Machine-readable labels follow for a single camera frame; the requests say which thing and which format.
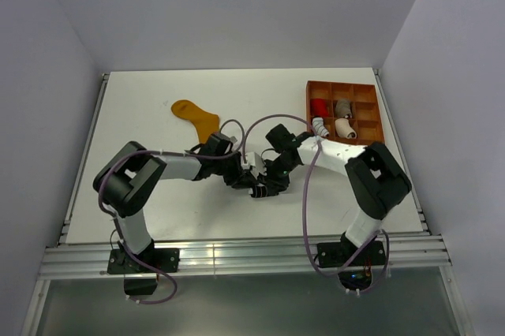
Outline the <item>black white striped sock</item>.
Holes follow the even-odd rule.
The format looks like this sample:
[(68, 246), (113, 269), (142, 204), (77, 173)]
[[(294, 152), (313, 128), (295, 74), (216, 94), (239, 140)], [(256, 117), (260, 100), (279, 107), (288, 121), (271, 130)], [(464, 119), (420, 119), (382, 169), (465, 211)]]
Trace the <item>black white striped sock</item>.
[(262, 199), (277, 195), (278, 192), (275, 188), (266, 185), (255, 185), (249, 189), (249, 196), (253, 199)]

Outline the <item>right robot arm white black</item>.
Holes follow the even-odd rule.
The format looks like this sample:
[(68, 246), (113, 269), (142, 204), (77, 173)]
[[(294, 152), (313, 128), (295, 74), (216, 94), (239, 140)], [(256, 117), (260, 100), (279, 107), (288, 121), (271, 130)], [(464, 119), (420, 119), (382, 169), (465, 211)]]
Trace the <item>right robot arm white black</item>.
[(261, 192), (266, 196), (285, 191), (290, 173), (302, 165), (348, 178), (358, 212), (341, 237), (342, 258), (352, 265), (361, 263), (369, 253), (368, 239), (412, 189), (410, 179), (386, 145), (342, 144), (309, 132), (296, 136), (282, 124), (275, 126), (266, 139), (278, 154), (265, 162), (265, 175), (260, 179)]

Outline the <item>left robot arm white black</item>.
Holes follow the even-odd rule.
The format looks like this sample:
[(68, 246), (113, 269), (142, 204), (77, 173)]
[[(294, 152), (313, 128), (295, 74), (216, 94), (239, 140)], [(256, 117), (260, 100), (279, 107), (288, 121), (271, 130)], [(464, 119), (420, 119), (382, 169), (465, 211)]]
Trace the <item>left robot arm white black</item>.
[(219, 132), (183, 152), (151, 151), (130, 141), (97, 174), (92, 186), (99, 195), (99, 207), (113, 219), (125, 263), (135, 272), (160, 267), (144, 217), (144, 206), (159, 181), (202, 181), (215, 175), (234, 189), (256, 184), (233, 145), (231, 138)]

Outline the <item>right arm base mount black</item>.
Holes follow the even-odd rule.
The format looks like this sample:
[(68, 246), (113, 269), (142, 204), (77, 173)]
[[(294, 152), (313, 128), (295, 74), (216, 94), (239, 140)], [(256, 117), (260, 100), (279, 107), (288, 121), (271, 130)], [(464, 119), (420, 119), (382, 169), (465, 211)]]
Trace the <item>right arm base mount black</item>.
[[(321, 269), (341, 267), (357, 248), (344, 242), (324, 242), (316, 245), (314, 263)], [(374, 267), (388, 263), (389, 251), (381, 241), (372, 241), (350, 263), (354, 271), (343, 271), (338, 274), (340, 284), (351, 291), (362, 291), (372, 285)]]

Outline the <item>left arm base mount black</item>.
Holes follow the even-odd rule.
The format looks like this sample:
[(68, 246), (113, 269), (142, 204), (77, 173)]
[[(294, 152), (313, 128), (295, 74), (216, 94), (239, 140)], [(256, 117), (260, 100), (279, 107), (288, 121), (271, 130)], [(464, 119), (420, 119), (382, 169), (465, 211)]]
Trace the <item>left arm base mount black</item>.
[(107, 273), (124, 276), (123, 289), (126, 295), (144, 298), (157, 289), (159, 273), (155, 278), (127, 278), (127, 275), (153, 273), (147, 265), (164, 273), (175, 273), (178, 271), (180, 249), (152, 248), (136, 258), (141, 263), (133, 259), (122, 246), (113, 249), (110, 252)]

